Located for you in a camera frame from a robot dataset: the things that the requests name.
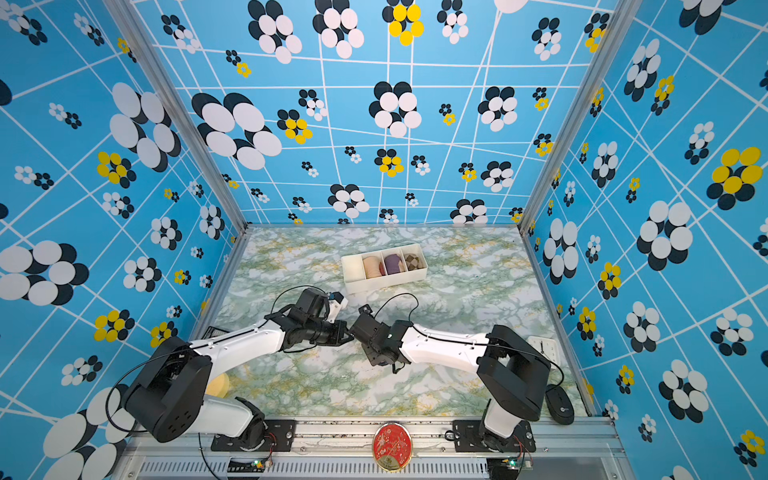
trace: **marble tabletop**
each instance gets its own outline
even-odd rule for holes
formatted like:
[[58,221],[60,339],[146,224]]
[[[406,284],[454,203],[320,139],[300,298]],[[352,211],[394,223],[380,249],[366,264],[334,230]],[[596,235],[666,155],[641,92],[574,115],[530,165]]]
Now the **marble tabletop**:
[[[523,338],[556,337],[522,240],[509,227],[256,228],[215,325],[235,330],[261,323],[276,295],[292,286],[346,294],[341,256],[409,243],[421,245],[426,280],[348,295],[339,319],[351,326],[360,306],[376,311],[410,292],[420,302],[411,321],[430,328],[486,333],[500,324]],[[276,308],[300,292],[286,293]],[[407,319],[414,304],[400,296],[376,319],[390,325]],[[562,367],[576,415],[586,416],[571,370]],[[420,363],[393,375],[390,367],[371,366],[357,342],[260,357],[229,375],[227,397],[249,399],[266,415],[480,416],[490,398],[477,375],[457,369]],[[559,377],[553,369],[550,382]]]

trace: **computer mouse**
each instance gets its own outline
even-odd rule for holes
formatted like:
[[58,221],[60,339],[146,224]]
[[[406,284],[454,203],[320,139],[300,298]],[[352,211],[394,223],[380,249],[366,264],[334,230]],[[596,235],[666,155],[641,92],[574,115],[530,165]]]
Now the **computer mouse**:
[[544,397],[553,420],[560,425],[570,425],[574,422],[574,406],[563,387],[547,385]]

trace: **black mounting plate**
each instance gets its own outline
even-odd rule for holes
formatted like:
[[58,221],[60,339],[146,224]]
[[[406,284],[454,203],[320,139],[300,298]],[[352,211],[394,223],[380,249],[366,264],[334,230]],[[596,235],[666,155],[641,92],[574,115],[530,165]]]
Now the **black mounting plate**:
[[[494,450],[482,444],[480,438],[480,420],[454,420],[453,431],[458,433],[458,438],[453,442],[456,447],[456,451],[459,453],[473,453],[473,452],[493,452]],[[536,451],[536,441],[533,438],[533,432],[531,431],[531,423],[527,420],[521,420],[518,426],[515,427],[512,435],[520,439],[523,446],[529,452]],[[504,452],[519,453],[520,445],[517,442],[510,442],[509,448]]]
[[267,433],[271,433],[277,439],[277,444],[272,447],[272,451],[290,452],[293,434],[296,432],[296,420],[264,420],[264,423],[264,442],[261,442],[255,450],[243,450],[237,439],[225,435],[214,435],[210,449],[213,452],[268,452],[271,438]]

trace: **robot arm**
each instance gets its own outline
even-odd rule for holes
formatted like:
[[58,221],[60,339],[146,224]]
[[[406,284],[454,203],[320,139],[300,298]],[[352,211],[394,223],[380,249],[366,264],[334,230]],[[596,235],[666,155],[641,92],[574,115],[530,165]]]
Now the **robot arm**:
[[[371,365],[428,362],[477,373],[493,399],[481,422],[486,445],[501,450],[520,420],[541,415],[551,363],[506,326],[488,333],[458,334],[405,320],[377,322],[370,306],[359,309],[350,333],[362,343]],[[509,357],[506,365],[500,359]]]
[[220,433],[252,449],[263,438],[264,414],[239,397],[233,401],[205,395],[208,383],[235,366],[304,340],[321,346],[351,342],[346,322],[336,321],[346,304],[338,292],[307,288],[295,304],[265,316],[259,326],[192,343],[171,337],[122,396],[122,407],[159,442],[183,433]]

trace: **blue wallpaper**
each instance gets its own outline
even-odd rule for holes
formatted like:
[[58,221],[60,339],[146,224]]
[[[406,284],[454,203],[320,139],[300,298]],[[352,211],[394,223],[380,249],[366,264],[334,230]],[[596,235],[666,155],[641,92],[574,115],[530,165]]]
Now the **blue wallpaper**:
[[616,0],[133,2],[254,223],[506,223]]
[[236,233],[100,2],[0,18],[0,478],[103,478],[106,392],[189,336]]
[[524,232],[638,478],[768,478],[767,26],[645,1]]

